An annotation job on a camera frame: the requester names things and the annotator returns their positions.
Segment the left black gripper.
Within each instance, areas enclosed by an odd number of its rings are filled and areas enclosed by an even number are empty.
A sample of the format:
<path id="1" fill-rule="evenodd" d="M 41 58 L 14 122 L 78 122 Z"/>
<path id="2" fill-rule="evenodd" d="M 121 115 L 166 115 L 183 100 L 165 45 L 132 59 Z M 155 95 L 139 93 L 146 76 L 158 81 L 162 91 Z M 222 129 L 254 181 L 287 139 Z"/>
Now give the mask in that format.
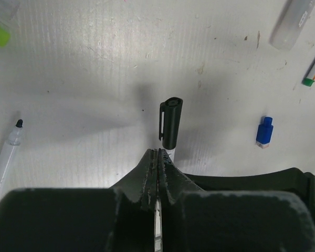
<path id="1" fill-rule="evenodd" d="M 315 251 L 315 176 L 182 173 L 165 162 L 167 251 Z"/>

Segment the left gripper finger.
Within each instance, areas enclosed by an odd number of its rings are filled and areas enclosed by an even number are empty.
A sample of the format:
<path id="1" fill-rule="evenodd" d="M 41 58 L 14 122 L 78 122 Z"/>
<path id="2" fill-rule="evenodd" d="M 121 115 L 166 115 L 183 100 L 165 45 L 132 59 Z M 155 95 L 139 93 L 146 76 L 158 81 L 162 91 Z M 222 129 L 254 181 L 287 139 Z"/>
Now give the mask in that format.
<path id="1" fill-rule="evenodd" d="M 0 201 L 0 251 L 154 251 L 158 153 L 109 188 L 20 188 Z"/>

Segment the white marker green end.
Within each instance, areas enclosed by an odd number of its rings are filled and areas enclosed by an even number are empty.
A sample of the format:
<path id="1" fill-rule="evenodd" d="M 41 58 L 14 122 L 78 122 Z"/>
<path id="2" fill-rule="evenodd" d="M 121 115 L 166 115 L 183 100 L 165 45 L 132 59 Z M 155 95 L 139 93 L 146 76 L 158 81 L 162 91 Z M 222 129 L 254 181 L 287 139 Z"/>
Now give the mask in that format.
<path id="1" fill-rule="evenodd" d="M 157 196 L 155 214 L 155 251 L 167 251 L 168 234 L 170 230 L 168 207 L 170 202 L 165 181 L 165 162 L 174 165 L 175 150 L 159 149 L 157 159 Z"/>

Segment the black pen cap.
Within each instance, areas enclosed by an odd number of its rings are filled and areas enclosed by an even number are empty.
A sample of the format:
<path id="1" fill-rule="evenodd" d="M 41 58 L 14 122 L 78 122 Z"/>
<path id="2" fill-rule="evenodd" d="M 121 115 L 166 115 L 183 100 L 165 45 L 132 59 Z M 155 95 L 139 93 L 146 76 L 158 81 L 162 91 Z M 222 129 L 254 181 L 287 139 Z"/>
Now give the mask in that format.
<path id="1" fill-rule="evenodd" d="M 182 105 L 183 100 L 178 97 L 171 97 L 160 104 L 159 140 L 166 150 L 176 148 Z"/>

